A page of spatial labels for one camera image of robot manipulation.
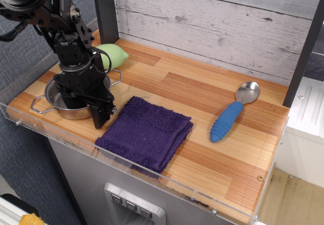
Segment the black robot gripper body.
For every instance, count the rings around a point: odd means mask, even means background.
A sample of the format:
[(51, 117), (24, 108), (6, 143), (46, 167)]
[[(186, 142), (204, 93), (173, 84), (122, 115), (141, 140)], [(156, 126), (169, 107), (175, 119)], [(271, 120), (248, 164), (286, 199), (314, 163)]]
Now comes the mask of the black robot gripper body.
[(82, 70), (62, 71), (54, 76), (54, 81), (57, 82), (60, 93), (82, 95), (89, 106), (102, 102), (110, 109), (111, 115), (116, 112), (114, 96), (109, 91), (109, 80), (100, 55), (93, 55)]

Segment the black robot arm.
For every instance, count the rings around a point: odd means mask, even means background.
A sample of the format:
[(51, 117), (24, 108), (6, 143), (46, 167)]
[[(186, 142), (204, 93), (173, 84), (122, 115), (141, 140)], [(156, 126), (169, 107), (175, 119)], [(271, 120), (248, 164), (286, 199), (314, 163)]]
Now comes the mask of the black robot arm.
[(1, 15), (18, 25), (1, 36), (10, 42), (32, 25), (58, 56), (60, 72), (45, 87), (44, 96), (62, 117), (92, 118), (100, 129), (116, 112), (104, 51), (92, 46), (92, 31), (72, 0), (1, 0)]

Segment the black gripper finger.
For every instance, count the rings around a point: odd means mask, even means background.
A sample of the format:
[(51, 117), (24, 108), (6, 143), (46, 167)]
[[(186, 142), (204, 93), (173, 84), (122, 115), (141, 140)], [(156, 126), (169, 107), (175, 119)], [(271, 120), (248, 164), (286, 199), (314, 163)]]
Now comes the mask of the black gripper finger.
[(61, 96), (67, 108), (85, 108), (89, 106), (82, 95), (61, 93)]
[(95, 102), (91, 105), (91, 115), (95, 128), (101, 129), (110, 119), (110, 109), (102, 102)]

